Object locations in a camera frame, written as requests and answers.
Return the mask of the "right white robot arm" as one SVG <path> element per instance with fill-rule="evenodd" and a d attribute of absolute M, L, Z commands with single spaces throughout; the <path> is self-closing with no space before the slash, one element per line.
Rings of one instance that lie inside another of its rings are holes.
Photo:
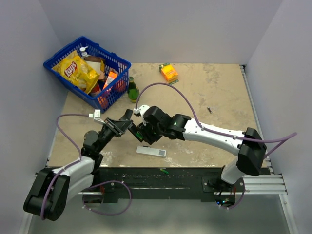
<path fill-rule="evenodd" d="M 266 153 L 266 145 L 257 130 L 232 131 L 198 123 L 196 119 L 182 114 L 173 117 L 156 106 L 142 105 L 134 109 L 142 118 L 138 125 L 139 137 L 153 144 L 161 137 L 171 140 L 187 140 L 205 143 L 225 150 L 236 158 L 222 167 L 218 177 L 210 180 L 210 186 L 227 192 L 245 175 L 258 176 Z"/>

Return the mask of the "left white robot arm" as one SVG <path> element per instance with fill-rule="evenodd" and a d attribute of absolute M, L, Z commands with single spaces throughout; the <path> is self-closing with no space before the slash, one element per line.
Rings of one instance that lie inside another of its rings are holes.
<path fill-rule="evenodd" d="M 84 135 L 78 159 L 59 168 L 40 170 L 24 202 L 24 211 L 55 221 L 63 213 L 66 203 L 79 192 L 98 190 L 101 179 L 95 176 L 95 172 L 103 159 L 100 152 L 114 137 L 122 136 L 132 126 L 132 113 L 126 110 L 118 120 L 98 118 L 102 129 L 98 132 L 90 130 Z"/>

